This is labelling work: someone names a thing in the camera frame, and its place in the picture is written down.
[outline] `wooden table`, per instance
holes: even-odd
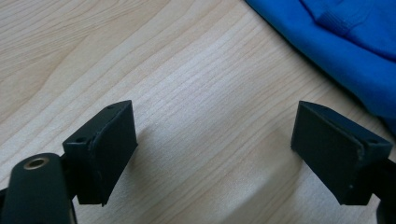
[[[138,150],[79,223],[375,223],[378,199],[339,205],[290,138],[300,100],[389,133],[244,1],[0,3],[1,189],[128,99]]]

